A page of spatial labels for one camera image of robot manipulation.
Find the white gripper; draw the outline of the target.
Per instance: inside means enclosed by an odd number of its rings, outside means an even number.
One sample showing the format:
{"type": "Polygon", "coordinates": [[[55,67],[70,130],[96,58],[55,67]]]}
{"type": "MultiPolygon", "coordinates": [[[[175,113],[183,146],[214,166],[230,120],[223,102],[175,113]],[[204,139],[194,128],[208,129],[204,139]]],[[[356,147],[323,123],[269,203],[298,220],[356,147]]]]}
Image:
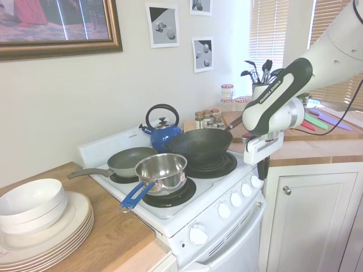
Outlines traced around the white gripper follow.
{"type": "Polygon", "coordinates": [[[258,178],[268,176],[269,156],[279,150],[284,142],[284,132],[269,133],[262,137],[251,137],[245,144],[243,160],[246,164],[258,163],[258,178]]]}

